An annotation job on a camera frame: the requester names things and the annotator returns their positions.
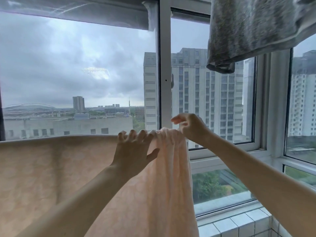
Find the gray towel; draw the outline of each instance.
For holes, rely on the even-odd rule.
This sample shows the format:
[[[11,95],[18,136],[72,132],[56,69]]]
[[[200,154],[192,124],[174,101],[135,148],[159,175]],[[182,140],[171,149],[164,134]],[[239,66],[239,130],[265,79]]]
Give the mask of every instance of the gray towel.
[[[212,0],[207,68],[295,47],[316,33],[316,0]]]

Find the pink fabric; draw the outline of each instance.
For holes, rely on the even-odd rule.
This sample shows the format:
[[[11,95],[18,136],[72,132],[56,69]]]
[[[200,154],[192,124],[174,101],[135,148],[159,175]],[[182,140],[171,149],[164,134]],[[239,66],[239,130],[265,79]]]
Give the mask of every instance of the pink fabric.
[[[116,136],[0,143],[0,236],[13,237],[77,191],[113,159]],[[186,141],[158,131],[160,153],[101,212],[87,237],[198,237]]]

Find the hand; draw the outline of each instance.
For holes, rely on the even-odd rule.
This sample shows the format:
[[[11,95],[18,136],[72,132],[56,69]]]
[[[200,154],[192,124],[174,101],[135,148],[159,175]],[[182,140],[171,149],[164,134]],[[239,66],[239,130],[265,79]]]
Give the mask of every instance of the hand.
[[[157,158],[159,148],[147,155],[149,145],[156,134],[151,131],[149,134],[141,130],[138,134],[131,130],[127,138],[125,131],[118,134],[118,144],[111,166],[115,167],[121,175],[130,179],[138,175],[151,161]]]
[[[195,114],[181,113],[171,119],[174,124],[180,124],[180,131],[189,140],[203,146],[205,136],[210,132],[203,121]]]

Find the cloud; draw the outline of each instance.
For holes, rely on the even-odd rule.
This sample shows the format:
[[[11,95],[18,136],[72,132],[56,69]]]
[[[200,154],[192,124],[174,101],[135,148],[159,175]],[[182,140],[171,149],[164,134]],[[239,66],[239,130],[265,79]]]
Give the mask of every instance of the cloud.
[[[3,106],[71,107],[77,95],[92,105],[144,101],[144,52],[156,51],[154,32],[12,13],[0,19]],[[94,78],[85,67],[106,68],[110,78]]]

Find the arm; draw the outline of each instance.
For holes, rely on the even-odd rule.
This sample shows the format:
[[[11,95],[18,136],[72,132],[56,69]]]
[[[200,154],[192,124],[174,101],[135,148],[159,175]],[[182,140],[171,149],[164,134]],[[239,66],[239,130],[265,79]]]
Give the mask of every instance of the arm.
[[[194,114],[171,120],[184,136],[215,153],[293,237],[315,236],[314,191],[212,133]]]
[[[51,208],[32,223],[18,237],[67,236],[84,237],[95,219],[133,176],[139,174],[159,152],[155,149],[147,155],[154,133],[131,130],[118,134],[113,163],[69,199]]]

